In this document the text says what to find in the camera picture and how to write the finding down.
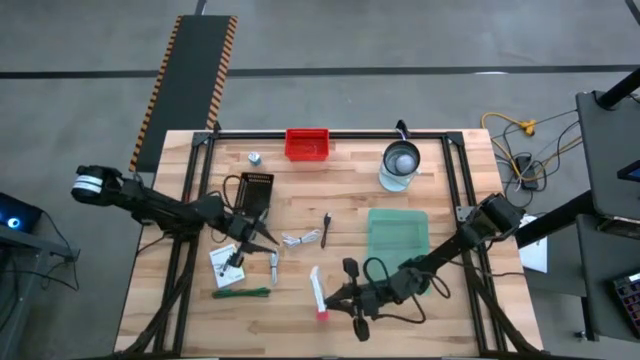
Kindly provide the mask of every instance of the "grey floor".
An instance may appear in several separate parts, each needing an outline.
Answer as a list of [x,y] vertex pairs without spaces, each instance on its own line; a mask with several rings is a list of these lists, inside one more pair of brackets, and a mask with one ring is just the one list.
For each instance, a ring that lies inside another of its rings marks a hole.
[[[0,71],[155,69],[175,16],[195,0],[0,1]],[[232,67],[607,65],[640,59],[640,27],[624,1],[209,1],[239,16]],[[542,119],[574,108],[574,94],[607,89],[623,73],[229,79],[228,129],[478,127],[484,112]],[[126,169],[153,79],[0,80],[0,191],[53,214],[82,248],[81,291],[52,286],[35,302],[21,359],[104,355],[113,348],[140,227],[115,208],[69,195],[79,164]],[[514,134],[537,152],[569,115]],[[492,133],[505,124],[492,121]],[[575,136],[578,130],[570,133]],[[531,213],[588,188],[582,148],[563,156]],[[523,194],[512,194],[525,201]],[[70,274],[59,274],[69,279]],[[531,289],[545,348],[629,359],[640,346],[578,342],[579,300]]]

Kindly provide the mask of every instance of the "yellow and black striped ramp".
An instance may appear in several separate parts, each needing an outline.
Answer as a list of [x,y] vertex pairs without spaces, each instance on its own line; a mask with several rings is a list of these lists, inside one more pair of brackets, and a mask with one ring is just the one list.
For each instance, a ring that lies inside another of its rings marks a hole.
[[168,130],[213,128],[237,24],[235,16],[178,17],[140,127],[130,171],[157,170]]

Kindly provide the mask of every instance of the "green cable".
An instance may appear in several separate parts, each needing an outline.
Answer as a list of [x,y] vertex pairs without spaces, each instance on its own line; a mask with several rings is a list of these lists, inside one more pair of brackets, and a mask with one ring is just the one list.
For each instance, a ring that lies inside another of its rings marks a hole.
[[252,297],[269,297],[271,290],[266,287],[261,287],[257,289],[247,289],[247,290],[218,290],[211,293],[211,296],[214,299],[224,299],[228,297],[238,297],[238,296],[252,296]]

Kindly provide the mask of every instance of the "pink cap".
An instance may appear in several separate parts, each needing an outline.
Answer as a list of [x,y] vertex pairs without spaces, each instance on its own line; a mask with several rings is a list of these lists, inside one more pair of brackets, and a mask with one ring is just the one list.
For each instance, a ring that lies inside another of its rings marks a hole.
[[316,312],[316,320],[318,320],[318,321],[328,321],[329,320],[329,312],[328,311],[318,311],[318,312]]

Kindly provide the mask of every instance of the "orange striped edge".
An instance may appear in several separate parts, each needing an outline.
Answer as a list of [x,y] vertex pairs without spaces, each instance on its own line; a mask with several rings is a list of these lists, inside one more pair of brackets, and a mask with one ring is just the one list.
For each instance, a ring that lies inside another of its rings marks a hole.
[[213,125],[218,120],[218,112],[220,112],[220,103],[222,102],[222,91],[224,90],[224,82],[227,79],[227,71],[231,62],[231,49],[233,48],[233,39],[236,35],[236,26],[238,25],[238,17],[231,16],[227,25],[227,33],[224,37],[224,45],[222,46],[222,54],[220,55],[220,66],[218,67],[218,75],[216,83],[213,87],[211,96],[211,104],[209,105],[209,113],[207,115],[207,130],[213,130]]
[[136,139],[136,146],[133,149],[133,155],[131,156],[131,161],[129,162],[129,171],[136,171],[136,166],[138,165],[138,155],[140,155],[140,148],[142,147],[144,136],[147,133],[147,128],[149,127],[149,122],[151,121],[151,113],[153,112],[153,107],[156,104],[158,92],[160,91],[160,85],[162,85],[162,79],[164,79],[164,73],[165,71],[167,71],[167,62],[169,62],[171,51],[173,51],[173,45],[176,41],[176,34],[178,34],[178,28],[180,27],[181,21],[182,21],[182,16],[178,16],[178,18],[176,19],[176,23],[173,26],[173,31],[171,32],[171,36],[169,37],[169,44],[167,45],[167,51],[165,51],[164,57],[162,58],[162,64],[160,65],[160,70],[158,70],[156,83],[153,85],[153,92],[151,94],[151,99],[149,100],[147,111],[144,114],[144,120],[142,121],[140,132],[138,133],[138,139]]

